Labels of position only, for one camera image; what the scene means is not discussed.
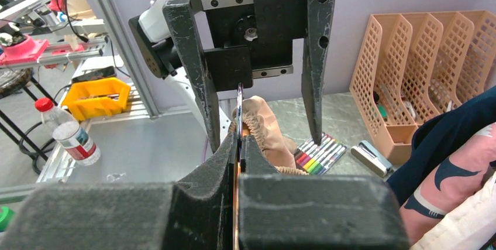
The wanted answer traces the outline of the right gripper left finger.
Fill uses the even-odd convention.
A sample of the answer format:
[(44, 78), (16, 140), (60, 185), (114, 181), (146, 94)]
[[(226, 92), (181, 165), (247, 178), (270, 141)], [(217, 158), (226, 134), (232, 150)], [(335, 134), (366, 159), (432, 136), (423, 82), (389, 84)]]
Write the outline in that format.
[(8, 225), (2, 249), (232, 249), (237, 137), (177, 182), (45, 184)]

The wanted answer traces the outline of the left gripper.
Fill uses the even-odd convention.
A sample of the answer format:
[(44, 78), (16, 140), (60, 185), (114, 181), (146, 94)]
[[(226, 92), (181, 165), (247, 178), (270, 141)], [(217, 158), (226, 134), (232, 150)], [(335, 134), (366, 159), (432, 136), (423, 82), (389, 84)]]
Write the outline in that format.
[[(205, 51), (205, 58), (191, 6), (194, 12), (205, 12), (209, 26), (213, 48)], [(321, 144), (322, 95), (334, 7), (335, 0), (166, 2), (163, 15), (213, 152), (221, 144), (216, 91), (234, 90), (239, 83), (250, 88), (257, 78), (291, 74), (293, 41), (302, 37), (302, 97), (312, 139)]]

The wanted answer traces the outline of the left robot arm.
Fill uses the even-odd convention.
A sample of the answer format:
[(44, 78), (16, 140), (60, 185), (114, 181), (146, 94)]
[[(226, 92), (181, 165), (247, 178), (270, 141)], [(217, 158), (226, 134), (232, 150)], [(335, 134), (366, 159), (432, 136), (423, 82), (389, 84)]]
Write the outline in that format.
[(301, 93), (312, 139), (322, 141), (322, 94), (335, 0), (154, 0), (129, 20), (157, 77), (179, 80), (212, 150), (222, 140), (218, 93), (292, 72), (304, 42)]

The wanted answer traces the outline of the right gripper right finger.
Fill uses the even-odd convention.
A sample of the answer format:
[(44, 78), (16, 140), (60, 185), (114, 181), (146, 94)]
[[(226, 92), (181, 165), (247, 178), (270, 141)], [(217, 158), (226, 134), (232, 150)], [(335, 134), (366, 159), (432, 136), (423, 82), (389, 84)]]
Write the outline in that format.
[(279, 173), (237, 140), (240, 249), (408, 249), (398, 203), (378, 177)]

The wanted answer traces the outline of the beige shorts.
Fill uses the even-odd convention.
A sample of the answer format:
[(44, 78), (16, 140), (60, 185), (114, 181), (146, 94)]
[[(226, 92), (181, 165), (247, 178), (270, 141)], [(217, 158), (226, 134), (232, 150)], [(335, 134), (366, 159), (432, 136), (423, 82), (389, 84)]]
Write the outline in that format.
[(307, 175), (297, 168), (294, 153), (297, 144), (281, 132), (277, 118), (267, 101), (254, 95), (242, 102), (243, 131), (254, 137), (262, 156), (282, 174)]

